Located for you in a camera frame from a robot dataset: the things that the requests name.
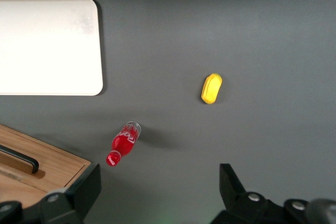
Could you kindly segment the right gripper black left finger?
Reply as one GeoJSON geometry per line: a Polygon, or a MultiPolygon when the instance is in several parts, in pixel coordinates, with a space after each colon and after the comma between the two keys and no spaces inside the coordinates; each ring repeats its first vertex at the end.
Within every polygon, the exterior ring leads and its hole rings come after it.
{"type": "Polygon", "coordinates": [[[30,207],[2,202],[1,223],[84,223],[100,193],[100,165],[90,164],[70,187],[49,192],[30,207]]]}

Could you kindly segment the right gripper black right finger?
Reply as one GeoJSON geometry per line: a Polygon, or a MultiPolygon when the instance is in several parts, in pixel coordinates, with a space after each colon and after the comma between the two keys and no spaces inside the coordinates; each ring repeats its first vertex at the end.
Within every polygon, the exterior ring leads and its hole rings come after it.
{"type": "Polygon", "coordinates": [[[335,223],[335,200],[287,199],[277,205],[246,191],[230,164],[219,166],[219,191],[225,210],[211,223],[335,223]]]}

